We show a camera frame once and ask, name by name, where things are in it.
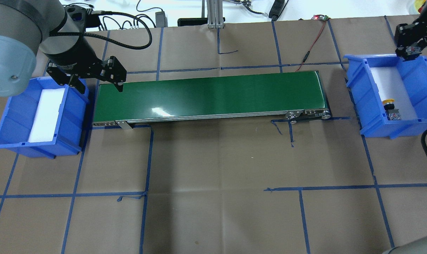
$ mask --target blue tape line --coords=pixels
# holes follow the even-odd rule
[[[272,122],[289,122],[287,119],[273,119]]]
[[[148,194],[147,191],[143,192],[143,194],[139,196],[120,196],[116,201],[121,202],[123,198],[133,198],[133,199],[141,199],[142,197],[146,196]]]
[[[151,126],[148,124],[142,124],[142,125],[133,125],[132,128],[150,128]],[[108,130],[108,129],[121,129],[119,126],[96,126],[92,127],[92,130]]]
[[[308,187],[280,187],[267,188],[264,191],[308,191],[308,190],[348,190],[348,189],[370,189],[375,185],[342,185],[342,186],[308,186]]]
[[[349,120],[351,119],[350,117],[330,117],[329,119],[325,119],[322,121],[331,121],[331,120]]]
[[[292,148],[294,148],[294,134],[292,133],[292,125],[290,122],[288,122],[289,125],[289,135],[290,135],[290,145],[292,146]]]
[[[143,214],[141,215],[141,231],[140,231],[140,246],[139,253],[143,254],[143,244],[144,244],[144,227],[146,223],[146,211],[148,210],[148,196],[144,196],[143,202]]]
[[[226,52],[226,53],[220,53],[220,29],[219,28],[217,28],[217,53],[219,54],[219,55],[223,55],[223,54],[230,54],[230,53],[234,53],[234,52],[237,52],[238,50],[234,50],[234,51],[231,51],[231,52]]]
[[[92,127],[91,130],[107,130],[107,129],[121,129],[119,126],[96,126]]]
[[[333,38],[334,47],[336,48],[337,57],[339,58],[339,63],[341,63],[342,69],[345,70],[345,67],[341,59],[341,53],[339,52],[339,47],[337,46],[336,37],[334,36],[333,27],[331,26],[331,22],[329,19],[327,20],[327,22],[328,22],[328,27],[330,27],[331,37]]]
[[[231,66],[231,67],[221,67],[220,69],[254,69],[254,68],[272,68],[279,67],[280,69],[283,66],[290,66],[289,64],[273,64],[273,65],[255,65],[255,66]]]
[[[303,65],[336,65],[336,64],[341,64],[341,62],[325,62],[325,63],[304,63]],[[290,64],[290,66],[300,66],[300,63],[297,64]]]
[[[392,238],[391,228],[389,227],[389,222],[386,216],[386,210],[384,208],[383,199],[381,198],[380,188],[378,186],[377,177],[375,176],[372,159],[370,158],[369,148],[367,147],[366,138],[364,135],[361,135],[362,144],[364,145],[364,149],[366,151],[367,162],[369,163],[370,172],[372,173],[373,183],[375,185],[375,190],[377,192],[378,202],[380,203],[381,214],[383,215],[384,224],[386,227],[387,236],[389,238],[389,243],[391,244],[391,248],[394,248],[394,240]]]
[[[160,72],[183,72],[183,71],[210,71],[211,69],[220,69],[220,67],[213,68],[196,68],[196,69],[166,69]]]
[[[127,74],[157,73],[157,71],[129,71]]]
[[[379,188],[409,188],[409,187],[427,187],[427,183],[399,183],[395,185],[378,185]]]
[[[17,153],[16,157],[14,158],[13,165],[11,167],[10,175],[8,176],[7,185],[5,186],[5,189],[4,189],[4,196],[7,195],[8,188],[10,187],[11,179],[13,177],[14,169],[16,168],[16,163],[18,158],[19,158],[19,154]],[[2,200],[0,201],[0,212],[2,212],[2,208],[4,207],[4,202],[5,202],[5,197],[3,197]]]
[[[86,132],[86,135],[85,135],[85,140],[83,141],[83,149],[82,149],[82,153],[80,155],[80,161],[78,163],[77,175],[76,175],[75,183],[74,183],[74,189],[73,189],[73,194],[74,195],[77,192],[78,180],[80,178],[80,172],[82,170],[83,158],[85,157],[86,145],[88,143],[88,137],[90,136],[90,134],[91,134],[91,130],[88,130]],[[63,237],[63,244],[62,244],[62,248],[61,248],[61,254],[64,254],[65,253],[65,249],[66,249],[66,241],[68,240],[68,233],[69,233],[69,230],[70,230],[70,224],[71,224],[71,218],[72,218],[72,211],[73,211],[73,208],[74,208],[74,201],[75,201],[75,196],[73,196],[71,198],[70,211],[69,211],[69,214],[68,214],[68,220],[66,222],[65,236]]]
[[[386,15],[384,15],[384,19],[385,19],[385,21],[386,21],[386,26],[387,26],[387,28],[388,28],[388,30],[389,30],[389,34],[391,35],[391,39],[392,39],[392,41],[394,42],[394,45],[396,45],[396,47],[397,47],[396,39],[394,38],[394,34],[392,33],[392,30],[391,30],[391,25],[389,24],[389,21],[388,21],[388,19],[387,19],[387,16],[386,16]]]
[[[389,243],[391,244],[391,248],[394,248],[394,240],[392,238],[392,233],[391,233],[391,228],[389,227],[389,222],[387,220],[387,216],[386,216],[386,210],[384,209],[384,205],[383,205],[383,199],[381,198],[381,193],[380,193],[380,188],[375,188],[377,191],[377,197],[378,197],[378,202],[380,203],[380,208],[381,208],[381,213],[383,214],[383,220],[384,220],[384,225],[386,227],[386,232],[387,232],[387,236],[389,238]]]
[[[272,123],[273,125],[275,125],[275,126],[276,126],[276,130],[278,130],[278,133],[279,133],[279,134],[281,134],[281,135],[283,135],[283,134],[281,133],[281,131],[279,130],[278,125],[276,125],[276,123],[277,123],[277,122],[282,122],[282,121],[279,121],[279,120],[272,120],[272,121],[271,121],[271,123]]]
[[[160,42],[158,46],[158,58],[157,58],[157,74],[156,81],[159,79],[160,74],[160,59],[162,58],[162,41],[163,41],[163,28],[160,30]]]
[[[281,52],[279,51],[278,36],[276,36],[275,23],[273,21],[271,22],[271,27],[273,29],[273,36],[275,37],[276,53],[278,53],[279,72],[283,73],[283,66],[281,62]]]
[[[299,190],[299,198],[300,198],[301,220],[303,222],[304,241],[306,244],[306,253],[311,254],[311,248],[309,247],[309,237],[307,234],[306,214],[304,212],[303,194],[301,190]]]
[[[149,152],[148,152],[148,172],[146,175],[145,191],[149,191],[149,180],[151,175],[151,160],[152,160],[152,147],[154,145],[154,131],[151,129],[151,137],[149,138]]]
[[[146,191],[134,192],[104,192],[104,193],[57,193],[57,194],[17,194],[17,195],[0,195],[0,198],[72,198],[77,196],[133,196],[143,195]]]
[[[151,161],[152,161],[152,147],[154,146],[154,130],[151,128],[151,137],[149,138],[149,153],[148,153],[148,172],[146,175],[146,193],[149,191],[149,180],[151,176]],[[146,211],[148,209],[148,196],[144,197],[143,202],[143,214],[141,216],[141,233],[140,233],[140,246],[139,253],[143,254],[143,244],[144,244],[144,227],[146,224]]]

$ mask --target power adapter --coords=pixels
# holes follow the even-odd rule
[[[283,12],[284,8],[284,0],[275,0],[273,2],[273,6],[270,9],[269,12],[269,18],[271,18],[271,21],[277,21],[279,16],[281,16],[281,13]]]
[[[168,19],[164,11],[156,12],[156,27],[168,27]]]

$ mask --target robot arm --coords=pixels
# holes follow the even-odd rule
[[[57,84],[68,84],[84,93],[79,78],[96,78],[111,82],[122,92],[126,69],[114,56],[100,60],[83,36],[86,27],[99,26],[99,15],[106,13],[110,12],[77,5],[63,7],[59,0],[0,0],[0,96],[25,90],[36,67],[38,48],[49,57],[46,71]],[[149,47],[152,37],[144,25],[149,43],[128,48]]]
[[[394,35],[397,56],[405,61],[416,59],[427,47],[427,2],[412,24],[399,24]]]

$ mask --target blue plastic bin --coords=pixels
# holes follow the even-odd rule
[[[64,88],[57,125],[52,141],[29,143],[28,138],[35,119],[43,89]],[[20,95],[10,97],[0,121],[0,148],[6,148],[27,157],[76,155],[79,146],[85,107],[88,104],[88,89],[81,95],[68,85],[60,86],[51,77],[31,79],[27,89]]]
[[[390,55],[345,55],[349,60],[347,87],[356,104],[365,137],[390,137],[419,135],[427,129],[427,58],[402,61]],[[388,120],[380,98],[378,86],[370,68],[395,67],[412,104],[417,119]]]

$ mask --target metal bracket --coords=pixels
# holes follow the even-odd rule
[[[299,121],[303,120],[315,120],[322,119],[327,120],[330,119],[331,112],[328,108],[321,109],[299,109],[299,110],[291,110],[286,113],[286,119],[290,120],[291,124],[296,124]]]
[[[132,126],[126,121],[115,121],[123,130],[131,130]]]
[[[52,79],[57,82],[58,85],[65,85],[68,84],[70,87],[73,87],[77,89],[77,91],[80,92],[80,94],[85,94],[85,86],[83,83],[78,79],[78,74],[72,74],[68,76],[64,72],[62,72],[56,64],[49,62],[49,65],[47,66],[47,73],[52,77]]]
[[[207,27],[223,28],[223,1],[207,0]]]

